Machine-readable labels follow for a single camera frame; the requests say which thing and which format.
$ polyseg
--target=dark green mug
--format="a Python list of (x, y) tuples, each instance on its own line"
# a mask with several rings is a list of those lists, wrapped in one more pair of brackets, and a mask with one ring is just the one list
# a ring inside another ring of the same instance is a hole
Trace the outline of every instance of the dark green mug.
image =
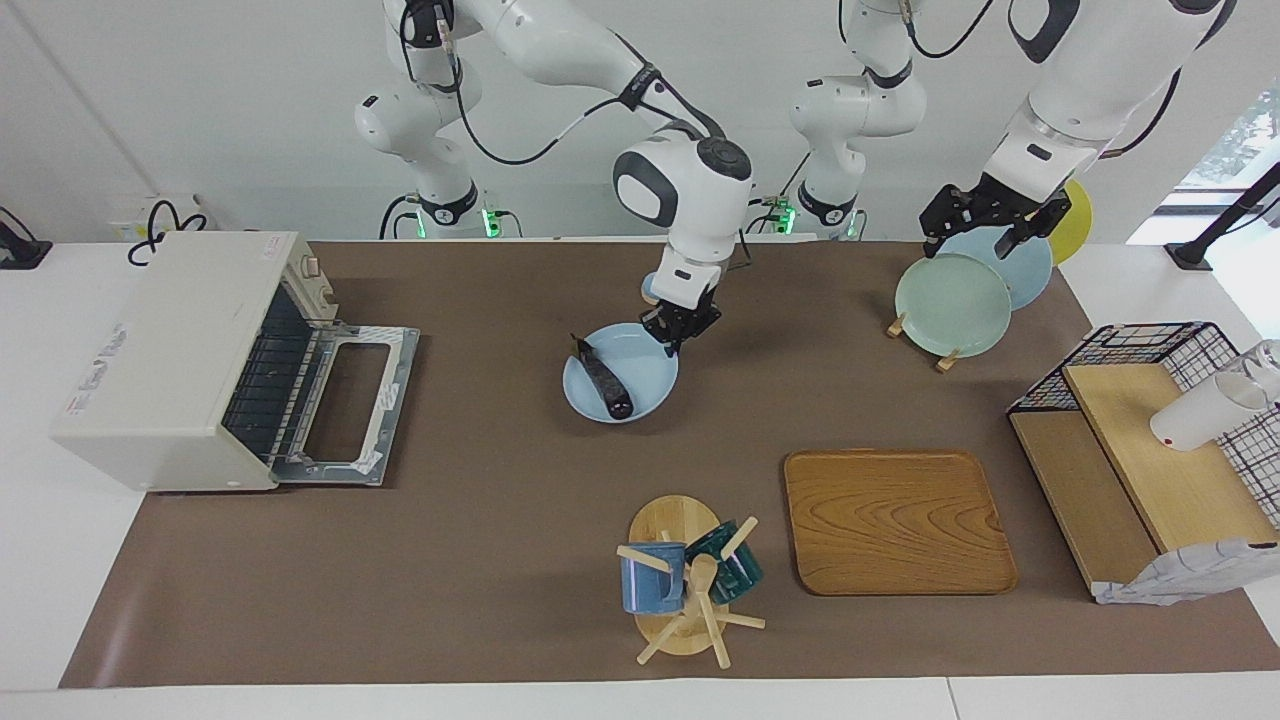
[(699, 555), (710, 555), (716, 559), (718, 569), (709, 593), (716, 605), (736, 601), (764, 578), (764, 570), (745, 542), (737, 546), (737, 551), (730, 555), (728, 560), (721, 560), (721, 551), (736, 533), (737, 523), (726, 520), (685, 548), (685, 562), (692, 562)]

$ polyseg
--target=white wall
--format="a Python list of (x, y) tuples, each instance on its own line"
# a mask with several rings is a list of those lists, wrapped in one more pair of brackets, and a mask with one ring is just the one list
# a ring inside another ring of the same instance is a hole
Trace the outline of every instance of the white wall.
[[(840, 46), (833, 1), (579, 4), (719, 118), (765, 190), (781, 186), (805, 150), (786, 115), (795, 88), (858, 70)], [(978, 6), (931, 4), (922, 40), (950, 42)], [(993, 10), (952, 58), (918, 61), (931, 97), (916, 133), (865, 143), (868, 237), (916, 236), (915, 217), (942, 183), (977, 179), (1036, 78), (1002, 14)], [(1184, 73), (1161, 131), (1084, 178), (1096, 241), (1123, 242), (1280, 72), (1277, 19), (1275, 3), (1242, 3)], [(484, 78), (476, 129), (502, 152), (539, 147), (599, 99), (526, 81), (486, 38), (462, 50)], [(378, 0), (0, 0), (0, 201), (56, 240), (109, 238), (111, 197), (148, 190), (198, 192), (223, 227), (367, 237), (407, 177), (360, 142), (351, 113), (394, 72)], [(472, 152), (472, 169), (530, 234), (645, 232), (607, 187), (613, 158), (643, 133), (637, 119), (611, 109), (532, 167), (503, 168)], [(456, 127), (445, 135), (463, 140)]]

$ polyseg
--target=light green plate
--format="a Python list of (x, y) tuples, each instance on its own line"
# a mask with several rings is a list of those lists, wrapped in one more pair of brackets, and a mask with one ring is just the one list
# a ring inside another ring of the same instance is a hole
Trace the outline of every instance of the light green plate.
[(966, 255), (922, 258), (902, 273), (893, 299), (915, 345), (946, 357), (980, 355), (1009, 329), (1012, 302), (996, 270)]

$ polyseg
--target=white cloth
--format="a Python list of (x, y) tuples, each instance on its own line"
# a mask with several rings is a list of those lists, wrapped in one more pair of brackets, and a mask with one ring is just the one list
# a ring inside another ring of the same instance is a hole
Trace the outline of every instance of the white cloth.
[(1102, 605), (1138, 602), (1172, 605), (1233, 591), (1280, 575), (1280, 547), (1251, 546), (1231, 538), (1180, 547), (1155, 559), (1132, 583), (1093, 583)]

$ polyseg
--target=eggplant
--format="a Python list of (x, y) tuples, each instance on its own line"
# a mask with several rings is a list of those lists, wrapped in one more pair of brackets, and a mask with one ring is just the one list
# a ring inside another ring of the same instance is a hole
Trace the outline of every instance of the eggplant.
[(626, 420), (630, 418), (635, 413), (635, 405), (631, 402), (631, 393), (627, 392), (626, 386), (600, 360), (591, 343), (573, 333), (570, 333), (570, 337), (577, 343), (577, 359), (582, 363), (586, 377), (595, 386), (595, 392), (600, 393), (600, 400), (604, 401), (604, 407), (609, 411), (609, 418), (614, 420)]

